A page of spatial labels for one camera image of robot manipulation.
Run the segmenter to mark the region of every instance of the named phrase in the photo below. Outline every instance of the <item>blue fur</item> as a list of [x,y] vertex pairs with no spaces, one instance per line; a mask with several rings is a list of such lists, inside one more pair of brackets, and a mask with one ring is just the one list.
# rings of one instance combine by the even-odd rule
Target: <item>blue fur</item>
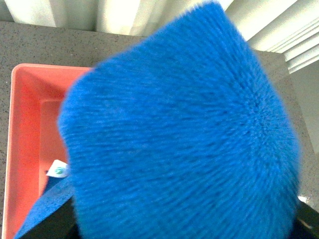
[[299,145],[215,3],[100,63],[59,118],[85,239],[284,239]]

